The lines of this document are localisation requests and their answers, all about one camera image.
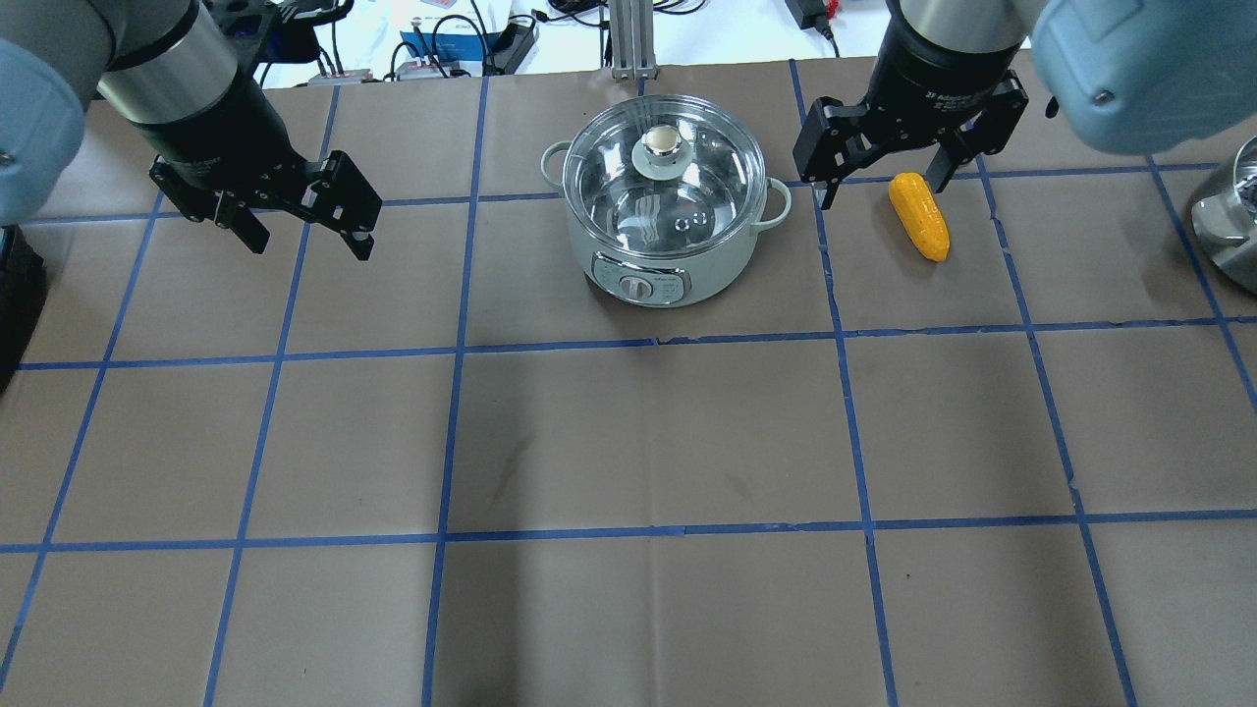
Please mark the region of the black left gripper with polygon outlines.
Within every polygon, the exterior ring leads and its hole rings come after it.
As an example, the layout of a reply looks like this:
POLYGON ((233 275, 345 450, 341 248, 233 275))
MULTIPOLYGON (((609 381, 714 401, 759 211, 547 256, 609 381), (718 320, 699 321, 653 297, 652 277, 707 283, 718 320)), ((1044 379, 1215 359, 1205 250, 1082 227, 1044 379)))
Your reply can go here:
POLYGON ((270 231, 251 208, 278 208, 334 231, 368 260, 383 200, 349 153, 310 161, 260 91, 229 91, 168 125, 134 122, 157 157, 150 175, 186 219, 212 219, 254 254, 270 231))

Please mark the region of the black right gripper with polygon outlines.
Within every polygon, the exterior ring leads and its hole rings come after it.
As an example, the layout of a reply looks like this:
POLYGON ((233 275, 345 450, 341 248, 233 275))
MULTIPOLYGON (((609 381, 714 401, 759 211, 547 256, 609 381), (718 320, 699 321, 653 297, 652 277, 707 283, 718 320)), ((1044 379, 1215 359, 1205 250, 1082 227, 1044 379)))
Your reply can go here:
POLYGON ((977 156, 1006 148, 1028 103, 1011 70, 1018 48, 957 52, 908 20, 890 21, 864 99, 843 104, 818 97, 799 126, 794 169, 823 190, 820 208, 830 210, 843 180, 869 166, 869 147, 894 153, 938 142, 926 169, 931 192, 941 192, 977 156))

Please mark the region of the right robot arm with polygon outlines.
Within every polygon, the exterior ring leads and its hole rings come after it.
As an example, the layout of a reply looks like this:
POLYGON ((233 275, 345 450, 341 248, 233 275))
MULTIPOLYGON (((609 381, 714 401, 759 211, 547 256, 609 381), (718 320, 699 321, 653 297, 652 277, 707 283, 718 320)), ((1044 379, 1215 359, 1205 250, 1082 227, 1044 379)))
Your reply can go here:
POLYGON ((1252 1, 890 1, 869 88, 854 104, 813 99, 792 148, 823 189, 887 155, 935 147, 924 179, 941 191, 962 165, 1009 143, 1035 72, 1090 148, 1154 155, 1254 113, 1252 1))

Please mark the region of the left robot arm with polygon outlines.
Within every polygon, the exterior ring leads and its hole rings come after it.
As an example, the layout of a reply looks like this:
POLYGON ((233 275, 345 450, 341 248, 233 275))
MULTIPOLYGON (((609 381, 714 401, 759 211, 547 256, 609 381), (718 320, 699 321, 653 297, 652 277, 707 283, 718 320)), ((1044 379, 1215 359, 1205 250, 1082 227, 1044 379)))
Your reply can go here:
POLYGON ((263 253, 256 209, 280 210, 332 230, 354 259, 373 252, 382 198, 339 148, 297 152, 201 1, 5 1, 1 69, 5 226, 44 208, 99 96, 153 148, 151 180, 186 220, 263 253))

